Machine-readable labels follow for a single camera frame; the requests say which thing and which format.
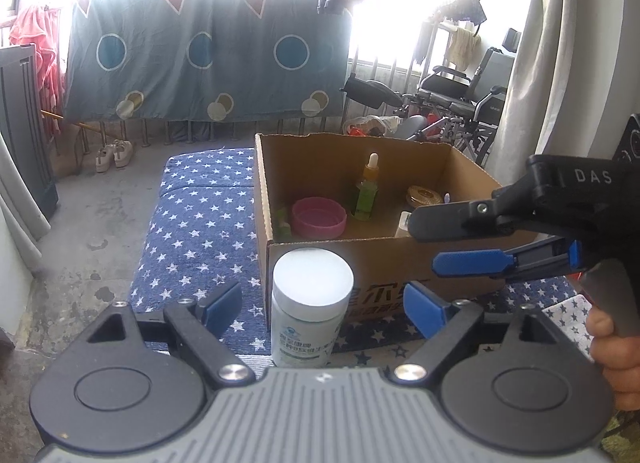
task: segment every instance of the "gray cabinet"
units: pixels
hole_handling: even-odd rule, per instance
[[[0,48],[0,133],[18,172],[49,219],[58,193],[53,178],[36,90],[35,48]]]

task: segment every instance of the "white pill bottle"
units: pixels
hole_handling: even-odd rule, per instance
[[[329,250],[285,253],[273,267],[271,358],[278,367],[323,367],[353,289],[353,271]]]

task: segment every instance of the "plastic bag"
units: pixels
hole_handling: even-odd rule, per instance
[[[368,115],[347,120],[342,126],[344,135],[391,136],[398,129],[400,117]]]

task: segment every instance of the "white dropper bulb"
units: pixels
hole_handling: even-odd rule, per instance
[[[367,164],[369,169],[377,169],[378,168],[378,155],[376,153],[371,153],[369,156],[369,163]]]

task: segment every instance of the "concrete floor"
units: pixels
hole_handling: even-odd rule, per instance
[[[31,463],[42,442],[29,414],[31,385],[47,364],[113,299],[125,299],[138,266],[170,156],[226,146],[220,139],[136,147],[125,169],[96,174],[85,156],[79,176],[58,182],[60,206],[40,241],[43,269],[31,290],[15,350],[0,351],[0,462]]]

